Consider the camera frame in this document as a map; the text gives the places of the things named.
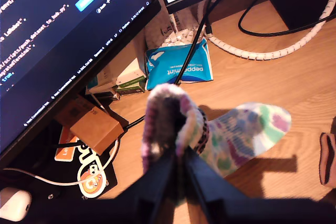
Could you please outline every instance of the tie-dye sock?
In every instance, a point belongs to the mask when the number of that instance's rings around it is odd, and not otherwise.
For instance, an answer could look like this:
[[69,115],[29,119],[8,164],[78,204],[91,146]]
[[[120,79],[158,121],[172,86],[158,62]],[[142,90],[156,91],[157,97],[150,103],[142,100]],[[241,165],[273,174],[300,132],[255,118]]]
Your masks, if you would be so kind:
[[253,157],[272,148],[290,128],[284,109],[245,103],[208,121],[181,88],[162,84],[152,90],[147,104],[142,142],[144,172],[173,144],[177,156],[190,145],[223,177]]

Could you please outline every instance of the wooden desk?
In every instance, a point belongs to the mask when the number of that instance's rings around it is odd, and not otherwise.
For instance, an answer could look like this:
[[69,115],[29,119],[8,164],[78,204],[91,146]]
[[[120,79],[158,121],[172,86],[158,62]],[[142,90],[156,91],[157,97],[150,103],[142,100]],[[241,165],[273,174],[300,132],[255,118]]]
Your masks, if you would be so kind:
[[[297,34],[256,38],[242,34],[242,12],[213,23],[214,34],[241,49],[266,52],[294,44]],[[286,29],[269,1],[254,7],[243,26],[258,32]],[[281,106],[292,115],[290,132],[271,150],[250,161],[227,179],[250,197],[310,197],[321,199],[330,189],[319,181],[319,136],[329,132],[336,116],[336,20],[324,25],[300,50],[271,61],[251,61],[230,55],[209,43],[214,81],[183,84],[210,119],[244,102]],[[123,97],[112,110],[130,122],[144,114],[148,92]],[[121,141],[113,162],[118,185],[104,195],[115,197],[142,175],[140,146],[143,123]],[[175,223],[189,223],[187,205],[175,211]]]

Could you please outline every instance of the white cable spiral wrap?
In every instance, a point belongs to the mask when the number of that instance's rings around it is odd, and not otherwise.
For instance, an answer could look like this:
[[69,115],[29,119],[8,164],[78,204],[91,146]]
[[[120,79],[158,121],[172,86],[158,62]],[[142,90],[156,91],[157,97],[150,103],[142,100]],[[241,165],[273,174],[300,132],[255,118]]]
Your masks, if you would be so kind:
[[[205,1],[202,1],[199,3],[197,8],[197,19],[198,22],[201,21],[203,18],[203,9],[204,9]],[[323,19],[325,17],[328,17],[332,10],[334,9],[336,4],[336,0],[328,0],[328,3],[320,16],[319,19]],[[273,52],[250,52],[245,51],[239,48],[236,48],[234,46],[231,46],[220,39],[216,38],[215,36],[209,37],[208,39],[215,44],[217,47],[223,49],[224,51],[227,51],[230,54],[236,55],[238,57],[242,57],[245,59],[252,59],[252,60],[271,60],[271,59],[277,59],[286,55],[291,54],[292,52],[295,52],[296,50],[303,47],[305,44],[307,44],[322,28],[322,26],[326,23],[326,21],[320,22],[316,24],[307,35],[305,35],[301,40],[296,42],[294,45],[287,47],[282,50],[277,50]]]

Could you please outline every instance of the sock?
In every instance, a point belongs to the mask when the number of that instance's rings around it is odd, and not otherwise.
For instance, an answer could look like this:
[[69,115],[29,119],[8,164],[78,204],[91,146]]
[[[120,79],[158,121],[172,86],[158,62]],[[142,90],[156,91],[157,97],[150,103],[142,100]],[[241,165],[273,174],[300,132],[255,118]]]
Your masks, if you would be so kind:
[[189,145],[223,177],[272,148],[288,131],[284,109],[245,103],[208,121],[185,91],[162,84],[148,98],[142,140],[144,172],[165,149],[175,145],[182,156]]
[[321,154],[319,164],[320,182],[322,185],[336,188],[336,136],[322,133],[320,136]]

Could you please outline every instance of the peppermint tissue package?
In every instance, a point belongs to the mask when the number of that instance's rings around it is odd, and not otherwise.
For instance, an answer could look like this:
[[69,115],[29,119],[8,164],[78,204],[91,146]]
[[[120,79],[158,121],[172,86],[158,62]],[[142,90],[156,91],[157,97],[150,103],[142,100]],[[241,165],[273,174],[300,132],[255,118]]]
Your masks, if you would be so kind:
[[[191,45],[161,47],[148,50],[145,55],[148,59],[147,90],[154,89],[158,84],[174,83],[187,57]],[[206,39],[196,45],[192,57],[183,76],[183,82],[212,81],[213,74]]]

